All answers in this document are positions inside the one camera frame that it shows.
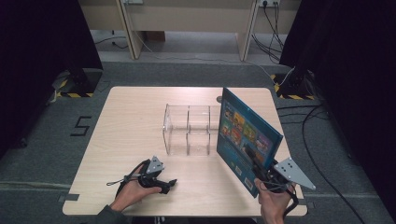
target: clear acrylic box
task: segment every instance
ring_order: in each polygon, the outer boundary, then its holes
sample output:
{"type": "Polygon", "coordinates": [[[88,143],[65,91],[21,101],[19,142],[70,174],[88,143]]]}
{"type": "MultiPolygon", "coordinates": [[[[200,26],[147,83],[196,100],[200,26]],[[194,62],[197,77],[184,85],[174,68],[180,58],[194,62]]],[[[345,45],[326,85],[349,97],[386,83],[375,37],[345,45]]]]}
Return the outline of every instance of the clear acrylic box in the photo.
{"type": "Polygon", "coordinates": [[[163,140],[171,156],[208,156],[216,150],[220,106],[166,105],[163,140]]]}

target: black curtain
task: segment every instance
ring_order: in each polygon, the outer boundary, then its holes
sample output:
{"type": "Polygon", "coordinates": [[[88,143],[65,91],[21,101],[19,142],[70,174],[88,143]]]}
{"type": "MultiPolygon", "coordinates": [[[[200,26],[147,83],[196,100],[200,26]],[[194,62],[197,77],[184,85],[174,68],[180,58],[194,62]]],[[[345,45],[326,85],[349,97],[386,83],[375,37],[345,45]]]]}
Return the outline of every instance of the black curtain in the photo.
{"type": "Polygon", "coordinates": [[[25,137],[64,70],[102,69],[78,3],[0,0],[0,158],[25,137]]]}
{"type": "Polygon", "coordinates": [[[395,40],[396,1],[303,0],[280,59],[315,73],[335,126],[394,220],[395,40]]]}

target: dark sleeve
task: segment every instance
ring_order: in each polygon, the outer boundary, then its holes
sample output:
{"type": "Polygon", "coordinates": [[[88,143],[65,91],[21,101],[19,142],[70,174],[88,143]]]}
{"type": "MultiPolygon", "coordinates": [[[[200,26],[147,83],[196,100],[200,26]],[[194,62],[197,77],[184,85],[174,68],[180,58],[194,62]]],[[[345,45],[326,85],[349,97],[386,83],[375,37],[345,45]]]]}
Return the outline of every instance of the dark sleeve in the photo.
{"type": "Polygon", "coordinates": [[[127,218],[121,212],[116,212],[106,205],[95,217],[94,224],[128,224],[127,218]]]}

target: gray carpet floor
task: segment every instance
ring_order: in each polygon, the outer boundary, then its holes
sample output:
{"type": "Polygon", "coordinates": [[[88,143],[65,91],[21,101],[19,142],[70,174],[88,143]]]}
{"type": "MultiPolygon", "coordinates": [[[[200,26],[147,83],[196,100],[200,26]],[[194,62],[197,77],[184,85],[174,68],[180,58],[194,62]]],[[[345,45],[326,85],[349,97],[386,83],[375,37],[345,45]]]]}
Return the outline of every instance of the gray carpet floor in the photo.
{"type": "MultiPolygon", "coordinates": [[[[81,223],[92,217],[68,217],[63,197],[73,183],[96,121],[114,86],[259,87],[273,93],[291,156],[317,186],[304,189],[308,214],[287,217],[286,223],[360,223],[351,208],[325,181],[328,179],[356,209],[365,223],[393,223],[367,176],[340,140],[326,108],[316,110],[302,133],[302,121],[318,99],[276,97],[271,79],[255,65],[193,63],[103,63],[104,73],[91,98],[59,97],[47,106],[30,132],[25,148],[11,149],[0,160],[0,223],[81,223]],[[85,136],[75,125],[90,126],[85,136]],[[304,146],[325,178],[319,173],[304,146]]],[[[288,67],[265,66],[270,74],[288,67]]]]}

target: hand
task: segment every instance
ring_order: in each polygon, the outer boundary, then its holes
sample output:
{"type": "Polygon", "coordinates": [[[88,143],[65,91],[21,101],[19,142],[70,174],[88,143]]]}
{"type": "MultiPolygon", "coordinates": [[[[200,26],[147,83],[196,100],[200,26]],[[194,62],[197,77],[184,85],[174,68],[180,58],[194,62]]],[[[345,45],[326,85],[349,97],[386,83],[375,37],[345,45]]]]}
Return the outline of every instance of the hand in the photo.
{"type": "Polygon", "coordinates": [[[259,189],[259,204],[262,205],[262,218],[267,224],[283,222],[283,214],[288,207],[291,197],[287,192],[273,193],[265,187],[260,179],[254,180],[259,189]]]}
{"type": "MultiPolygon", "coordinates": [[[[136,170],[136,173],[139,173],[142,166],[136,170]]],[[[137,179],[131,180],[122,188],[119,195],[117,195],[114,202],[110,205],[110,208],[114,211],[122,212],[126,207],[141,202],[146,196],[159,193],[161,190],[159,187],[146,189],[139,184],[137,179]]]]}

